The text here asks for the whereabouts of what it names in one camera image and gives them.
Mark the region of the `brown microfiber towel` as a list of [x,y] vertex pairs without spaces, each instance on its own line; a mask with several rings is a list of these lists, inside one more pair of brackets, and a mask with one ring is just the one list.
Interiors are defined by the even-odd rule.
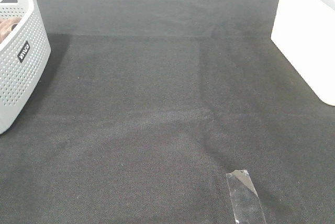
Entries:
[[0,43],[14,30],[17,24],[21,21],[21,17],[12,17],[9,19],[2,19],[0,21]]

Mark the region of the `black table cloth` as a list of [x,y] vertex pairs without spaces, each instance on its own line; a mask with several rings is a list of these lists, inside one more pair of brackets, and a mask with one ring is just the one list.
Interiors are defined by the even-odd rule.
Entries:
[[37,0],[51,55],[1,136],[1,223],[334,223],[334,108],[271,41],[278,0]]

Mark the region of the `clear tape strip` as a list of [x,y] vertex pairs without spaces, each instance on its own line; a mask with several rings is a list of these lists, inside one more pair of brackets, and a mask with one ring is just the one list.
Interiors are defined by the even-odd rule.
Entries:
[[247,170],[226,174],[235,223],[266,224],[258,193]]

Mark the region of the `white perforated laundry basket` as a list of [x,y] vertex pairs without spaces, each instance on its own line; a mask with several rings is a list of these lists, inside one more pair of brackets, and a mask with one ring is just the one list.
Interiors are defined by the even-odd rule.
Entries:
[[21,21],[1,43],[1,133],[28,101],[51,52],[37,0],[1,2],[1,18],[12,17]]

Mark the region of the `white plastic storage bin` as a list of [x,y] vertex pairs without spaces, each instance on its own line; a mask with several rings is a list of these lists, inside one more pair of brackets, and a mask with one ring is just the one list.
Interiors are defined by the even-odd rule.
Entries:
[[271,40],[324,103],[334,105],[334,0],[278,0]]

